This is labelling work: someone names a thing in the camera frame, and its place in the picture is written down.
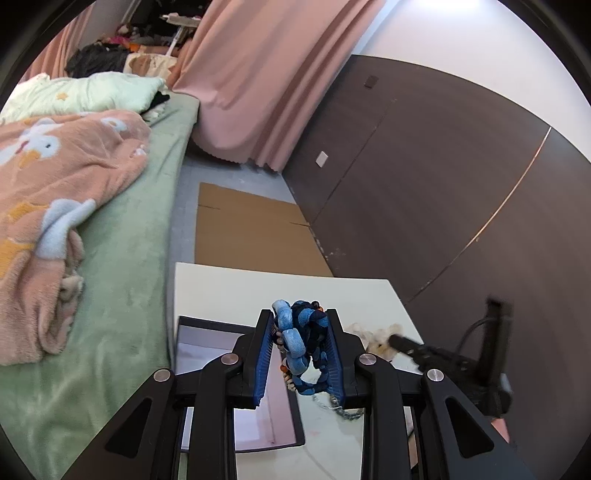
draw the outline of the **green bedsheet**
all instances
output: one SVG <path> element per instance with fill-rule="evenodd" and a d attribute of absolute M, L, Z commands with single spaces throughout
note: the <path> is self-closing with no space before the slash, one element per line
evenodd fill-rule
<path fill-rule="evenodd" d="M 0 423 L 37 480 L 61 478 L 144 380 L 169 366 L 170 216 L 198 106 L 172 95 L 150 124 L 147 168 L 80 226 L 85 289 L 65 350 L 0 367 Z"/>

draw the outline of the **cardboard sheet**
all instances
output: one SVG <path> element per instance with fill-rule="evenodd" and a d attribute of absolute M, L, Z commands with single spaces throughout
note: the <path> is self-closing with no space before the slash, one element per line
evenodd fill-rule
<path fill-rule="evenodd" d="M 209 183 L 199 187 L 195 263 L 332 277 L 297 205 Z"/>

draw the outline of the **white wall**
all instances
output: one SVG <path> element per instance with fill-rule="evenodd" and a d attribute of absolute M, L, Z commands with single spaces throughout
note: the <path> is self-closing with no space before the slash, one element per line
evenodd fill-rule
<path fill-rule="evenodd" d="M 591 106 L 543 40 L 497 0 L 388 0 L 353 53 L 478 83 L 539 116 L 591 159 Z"/>
<path fill-rule="evenodd" d="M 115 29 L 121 23 L 132 0 L 96 0 L 79 47 L 85 47 L 105 33 L 115 35 Z"/>

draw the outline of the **pillow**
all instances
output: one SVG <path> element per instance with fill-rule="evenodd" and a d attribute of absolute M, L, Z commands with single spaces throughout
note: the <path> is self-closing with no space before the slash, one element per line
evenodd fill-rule
<path fill-rule="evenodd" d="M 106 110 L 145 112 L 164 86 L 159 77 L 100 72 L 87 78 L 49 79 L 39 74 L 15 88 L 0 113 L 0 124 L 32 116 L 67 115 Z"/>
<path fill-rule="evenodd" d="M 166 80 L 178 59 L 157 53 L 130 53 L 125 60 L 123 73 L 141 77 L 160 77 Z"/>

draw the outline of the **pink blanket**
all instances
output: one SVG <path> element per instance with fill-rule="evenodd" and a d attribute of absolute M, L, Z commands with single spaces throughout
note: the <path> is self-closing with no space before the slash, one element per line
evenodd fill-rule
<path fill-rule="evenodd" d="M 0 127 L 0 365 L 65 347 L 82 289 L 75 227 L 143 171 L 149 134 L 127 111 Z"/>

